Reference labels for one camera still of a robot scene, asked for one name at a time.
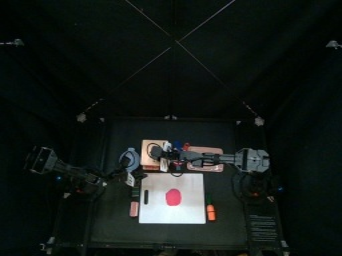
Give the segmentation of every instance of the cable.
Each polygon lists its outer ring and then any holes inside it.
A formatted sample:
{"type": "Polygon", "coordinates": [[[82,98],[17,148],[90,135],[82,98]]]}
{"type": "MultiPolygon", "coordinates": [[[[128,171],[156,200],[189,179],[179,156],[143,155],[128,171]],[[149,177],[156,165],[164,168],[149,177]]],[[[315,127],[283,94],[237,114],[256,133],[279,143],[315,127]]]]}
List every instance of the cable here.
{"type": "Polygon", "coordinates": [[[159,148],[161,148],[161,146],[157,145],[157,144],[153,143],[153,142],[151,142],[151,143],[147,145],[145,150],[147,150],[147,155],[149,156],[149,158],[152,158],[152,156],[151,156],[151,154],[149,154],[149,146],[151,146],[151,145],[155,145],[155,146],[157,146],[159,148]]]}

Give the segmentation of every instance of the black enclosure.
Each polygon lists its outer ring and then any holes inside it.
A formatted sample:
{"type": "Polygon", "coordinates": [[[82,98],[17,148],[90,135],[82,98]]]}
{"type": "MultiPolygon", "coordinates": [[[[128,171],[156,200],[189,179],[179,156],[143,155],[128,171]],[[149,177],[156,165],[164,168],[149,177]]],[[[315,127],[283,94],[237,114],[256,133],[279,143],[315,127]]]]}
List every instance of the black enclosure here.
{"type": "MultiPolygon", "coordinates": [[[[342,254],[342,48],[326,47],[331,40],[342,44],[340,1],[4,0],[0,14],[0,255],[44,255],[38,244],[60,216],[62,183],[53,174],[22,171],[34,145],[53,148],[65,162],[108,171],[105,161],[128,144],[139,145],[149,132],[157,137],[151,127],[163,127],[163,137],[236,143],[236,121],[260,129],[256,136],[243,130],[240,141],[261,138],[282,177],[276,217],[294,255],[342,254]]],[[[237,149],[227,145],[225,151],[237,149]]],[[[121,188],[111,189],[115,195],[121,188]]],[[[105,200],[109,195],[96,202],[104,215],[105,200]]],[[[64,235],[84,239],[92,211],[84,202],[66,209],[84,219],[58,219],[77,227],[64,235]]],[[[89,232],[94,250],[104,237],[89,232]]],[[[108,239],[136,248],[116,235],[108,239]]],[[[181,249],[221,252],[248,244],[180,240],[181,249]]]]}

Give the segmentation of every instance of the wire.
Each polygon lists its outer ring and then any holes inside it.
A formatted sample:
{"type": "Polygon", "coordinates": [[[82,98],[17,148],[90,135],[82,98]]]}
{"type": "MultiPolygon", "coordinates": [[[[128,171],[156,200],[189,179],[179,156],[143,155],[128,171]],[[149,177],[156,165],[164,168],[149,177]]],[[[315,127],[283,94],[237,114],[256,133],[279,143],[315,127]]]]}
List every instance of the wire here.
{"type": "Polygon", "coordinates": [[[155,145],[155,146],[157,146],[159,148],[161,148],[161,146],[157,145],[157,144],[153,143],[153,142],[151,142],[151,143],[147,145],[145,150],[147,150],[147,155],[149,156],[149,158],[152,158],[152,156],[151,156],[151,154],[149,154],[149,150],[148,150],[151,145],[155,145]]]}
{"type": "Polygon", "coordinates": [[[125,169],[129,168],[131,166],[133,166],[133,164],[135,164],[135,156],[133,156],[132,151],[127,150],[127,151],[123,153],[121,159],[123,159],[123,157],[127,156],[128,153],[131,154],[133,161],[132,161],[132,163],[131,163],[129,165],[125,166],[125,169]]]}

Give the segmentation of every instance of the black wall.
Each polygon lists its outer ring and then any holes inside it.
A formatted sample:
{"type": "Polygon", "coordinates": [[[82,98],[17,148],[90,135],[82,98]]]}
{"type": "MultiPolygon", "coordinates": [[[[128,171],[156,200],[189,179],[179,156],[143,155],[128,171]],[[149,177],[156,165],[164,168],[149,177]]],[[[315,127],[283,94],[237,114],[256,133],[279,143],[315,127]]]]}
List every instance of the black wall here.
{"type": "Polygon", "coordinates": [[[342,51],[326,51],[267,126],[288,245],[300,255],[339,255],[342,179],[342,51]]]}

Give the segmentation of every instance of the black table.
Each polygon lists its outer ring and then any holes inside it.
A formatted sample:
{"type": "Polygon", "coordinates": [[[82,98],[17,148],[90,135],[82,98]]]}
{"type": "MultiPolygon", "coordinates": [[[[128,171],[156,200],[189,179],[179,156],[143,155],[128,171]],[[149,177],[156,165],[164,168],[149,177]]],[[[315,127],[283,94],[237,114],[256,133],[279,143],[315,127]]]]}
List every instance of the black table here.
{"type": "MultiPolygon", "coordinates": [[[[111,172],[128,147],[140,152],[143,139],[188,142],[221,148],[228,154],[244,147],[265,149],[263,129],[252,122],[116,119],[81,127],[72,164],[111,172]]],[[[139,224],[139,219],[128,216],[131,188],[124,183],[111,183],[90,202],[77,196],[62,199],[56,245],[81,247],[84,252],[92,247],[247,250],[248,215],[232,190],[236,174],[229,166],[220,173],[203,173],[204,192],[216,209],[216,221],[205,224],[139,224]]]]}

